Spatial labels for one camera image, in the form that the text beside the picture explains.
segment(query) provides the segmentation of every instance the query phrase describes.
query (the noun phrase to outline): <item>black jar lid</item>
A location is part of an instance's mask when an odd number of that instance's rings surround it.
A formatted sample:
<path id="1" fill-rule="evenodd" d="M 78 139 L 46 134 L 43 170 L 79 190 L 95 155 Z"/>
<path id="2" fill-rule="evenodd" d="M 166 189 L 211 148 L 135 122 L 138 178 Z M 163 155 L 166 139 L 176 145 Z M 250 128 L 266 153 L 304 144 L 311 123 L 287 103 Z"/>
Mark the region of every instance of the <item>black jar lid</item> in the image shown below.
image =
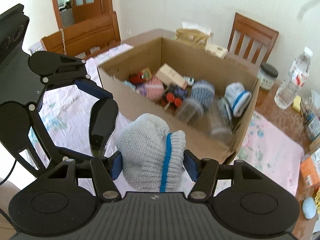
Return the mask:
<path id="1" fill-rule="evenodd" d="M 268 64 L 267 62 L 262 62 L 260 68 L 270 77 L 277 78 L 279 75 L 279 72 L 276 70 L 276 68 L 273 67 L 273 65 Z"/>

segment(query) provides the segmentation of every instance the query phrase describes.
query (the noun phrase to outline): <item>black cable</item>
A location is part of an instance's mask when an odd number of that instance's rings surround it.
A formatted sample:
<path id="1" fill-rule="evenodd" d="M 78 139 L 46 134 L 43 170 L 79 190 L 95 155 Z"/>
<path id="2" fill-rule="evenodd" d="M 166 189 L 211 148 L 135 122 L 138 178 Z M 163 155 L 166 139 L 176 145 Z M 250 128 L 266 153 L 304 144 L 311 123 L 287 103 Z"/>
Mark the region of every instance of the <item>black cable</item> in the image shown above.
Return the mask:
<path id="1" fill-rule="evenodd" d="M 16 166 L 16 163 L 17 163 L 17 160 L 14 161 L 14 164 L 13 164 L 10 172 L 8 173 L 8 175 L 0 182 L 0 186 L 1 186 L 2 184 L 4 184 L 4 183 L 7 181 L 7 179 L 10 177 L 11 173 L 13 172 L 14 167 Z M 8 222 L 13 226 L 13 228 L 14 228 L 14 225 L 13 225 L 11 219 L 9 218 L 9 216 L 8 216 L 1 208 L 0 208 L 0 214 L 3 215 L 4 218 L 7 219 L 7 221 L 8 221 Z"/>
<path id="2" fill-rule="evenodd" d="M 12 166 L 11 171 L 9 172 L 9 174 L 4 178 L 3 181 L 0 182 L 0 186 L 1 186 L 2 184 L 4 184 L 7 179 L 9 179 L 11 173 L 13 172 L 14 167 L 16 166 L 16 163 L 17 163 L 17 160 L 14 161 L 14 164 L 13 164 L 13 166 Z"/>

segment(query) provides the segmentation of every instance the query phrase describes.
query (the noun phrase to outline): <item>clear plastic bottle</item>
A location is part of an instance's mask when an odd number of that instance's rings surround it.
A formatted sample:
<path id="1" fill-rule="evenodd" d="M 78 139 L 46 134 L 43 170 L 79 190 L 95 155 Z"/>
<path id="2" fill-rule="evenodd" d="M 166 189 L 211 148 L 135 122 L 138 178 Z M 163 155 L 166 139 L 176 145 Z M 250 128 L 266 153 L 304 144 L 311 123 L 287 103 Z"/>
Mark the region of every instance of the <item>clear plastic bottle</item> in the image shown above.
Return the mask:
<path id="1" fill-rule="evenodd" d="M 275 96 L 275 103 L 279 108 L 283 110 L 287 109 L 306 82 L 309 76 L 312 55 L 313 52 L 305 47 L 304 52 L 293 61 L 287 77 L 282 82 Z"/>

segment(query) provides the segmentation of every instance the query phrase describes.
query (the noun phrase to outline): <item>blue stripe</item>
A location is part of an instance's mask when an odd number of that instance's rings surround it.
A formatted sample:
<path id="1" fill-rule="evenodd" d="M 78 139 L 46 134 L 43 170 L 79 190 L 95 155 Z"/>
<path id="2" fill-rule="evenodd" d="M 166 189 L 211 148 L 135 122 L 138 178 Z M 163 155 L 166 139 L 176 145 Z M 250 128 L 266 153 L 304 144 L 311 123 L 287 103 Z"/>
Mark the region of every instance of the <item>blue stripe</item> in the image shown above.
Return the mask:
<path id="1" fill-rule="evenodd" d="M 166 140 L 166 151 L 165 151 L 163 167 L 162 167 L 160 192 L 165 192 L 165 187 L 167 185 L 169 162 L 170 162 L 171 152 L 172 152 L 171 135 L 172 133 L 168 133 L 167 140 Z"/>
<path id="2" fill-rule="evenodd" d="M 236 101 L 235 101 L 235 103 L 233 104 L 232 109 L 231 109 L 232 113 L 233 113 L 233 110 L 235 109 L 237 103 L 238 103 L 239 100 L 243 97 L 243 95 L 244 95 L 245 93 L 248 93 L 248 91 L 246 91 L 246 90 L 243 91 L 243 92 L 237 97 L 237 99 L 236 99 Z"/>

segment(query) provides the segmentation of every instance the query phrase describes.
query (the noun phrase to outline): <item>chair backrest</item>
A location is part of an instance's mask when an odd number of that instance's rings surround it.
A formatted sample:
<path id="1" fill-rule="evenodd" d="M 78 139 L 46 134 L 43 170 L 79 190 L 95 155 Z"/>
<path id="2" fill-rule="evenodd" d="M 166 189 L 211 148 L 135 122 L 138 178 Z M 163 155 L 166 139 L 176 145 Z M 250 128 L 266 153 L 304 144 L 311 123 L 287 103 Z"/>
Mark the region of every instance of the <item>chair backrest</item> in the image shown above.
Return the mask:
<path id="1" fill-rule="evenodd" d="M 63 33 L 67 55 L 73 57 L 82 54 L 83 58 L 89 58 L 120 43 L 115 11 L 69 26 Z M 43 37 L 41 44 L 44 50 L 64 54 L 60 31 Z"/>
<path id="2" fill-rule="evenodd" d="M 250 41 L 243 55 L 243 58 L 245 60 L 248 59 L 254 40 L 257 40 L 260 42 L 260 45 L 257 46 L 257 49 L 252 57 L 251 62 L 253 64 L 256 63 L 263 45 L 267 46 L 267 51 L 262 59 L 262 62 L 267 61 L 268 57 L 270 56 L 271 50 L 273 49 L 273 46 L 276 42 L 276 39 L 279 35 L 278 31 L 270 29 L 269 27 L 262 25 L 261 23 L 258 23 L 241 14 L 236 13 L 235 20 L 233 21 L 233 27 L 232 27 L 229 43 L 228 43 L 228 51 L 230 51 L 235 31 L 240 32 L 240 38 L 234 52 L 235 55 L 239 55 L 244 37 L 245 36 L 250 37 Z"/>

